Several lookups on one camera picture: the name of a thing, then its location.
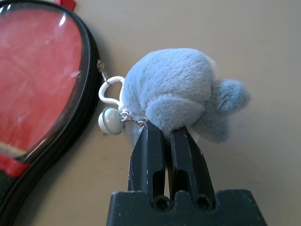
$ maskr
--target plush toy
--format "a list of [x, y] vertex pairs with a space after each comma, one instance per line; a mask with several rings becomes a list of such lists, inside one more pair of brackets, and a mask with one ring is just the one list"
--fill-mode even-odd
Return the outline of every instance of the plush toy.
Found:
[[250, 96], [239, 81], [216, 79], [215, 74], [214, 61], [195, 49], [147, 54], [124, 80], [119, 111], [131, 121], [125, 120], [127, 133], [136, 140], [141, 127], [134, 122], [150, 121], [166, 137], [186, 126], [211, 141], [225, 141], [228, 115], [245, 107]]

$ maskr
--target screw hole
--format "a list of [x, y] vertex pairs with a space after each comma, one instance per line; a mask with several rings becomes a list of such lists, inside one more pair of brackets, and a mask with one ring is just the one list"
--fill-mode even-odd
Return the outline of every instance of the screw hole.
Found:
[[197, 205], [201, 210], [211, 210], [213, 204], [207, 195], [200, 195], [197, 198]]
[[155, 197], [153, 206], [156, 210], [163, 212], [169, 211], [172, 208], [169, 198], [164, 195]]

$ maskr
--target red fabric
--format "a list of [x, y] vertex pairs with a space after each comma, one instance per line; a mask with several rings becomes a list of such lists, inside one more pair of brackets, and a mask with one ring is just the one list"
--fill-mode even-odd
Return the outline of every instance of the red fabric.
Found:
[[63, 116], [79, 72], [73, 19], [42, 8], [0, 19], [0, 144], [28, 151]]
[[68, 9], [70, 9], [71, 11], [73, 11], [76, 6], [76, 3], [74, 0], [55, 0], [54, 3], [58, 4], [60, 6], [64, 6]]
[[12, 178], [21, 176], [29, 166], [29, 163], [21, 163], [0, 153], [0, 170], [6, 172]]

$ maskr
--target gray plush toy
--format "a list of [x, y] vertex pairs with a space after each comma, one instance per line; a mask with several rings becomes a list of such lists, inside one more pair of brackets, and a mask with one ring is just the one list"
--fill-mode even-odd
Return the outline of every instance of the gray plush toy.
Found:
[[[151, 52], [128, 72], [120, 110], [134, 121], [146, 118], [166, 137], [186, 126], [211, 141], [225, 141], [228, 115], [245, 107], [250, 96], [239, 81], [218, 80], [215, 73], [214, 61], [195, 49]], [[141, 130], [131, 121], [125, 131], [134, 133], [135, 143]]]

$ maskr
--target plush ear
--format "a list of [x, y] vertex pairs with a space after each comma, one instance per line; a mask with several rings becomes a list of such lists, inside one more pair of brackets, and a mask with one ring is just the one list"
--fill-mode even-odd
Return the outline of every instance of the plush ear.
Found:
[[230, 114], [247, 106], [250, 94], [239, 81], [221, 80], [214, 84], [211, 99], [217, 111]]
[[177, 97], [163, 95], [149, 102], [146, 117], [168, 136], [169, 133], [183, 126], [191, 126], [204, 112], [202, 104]]

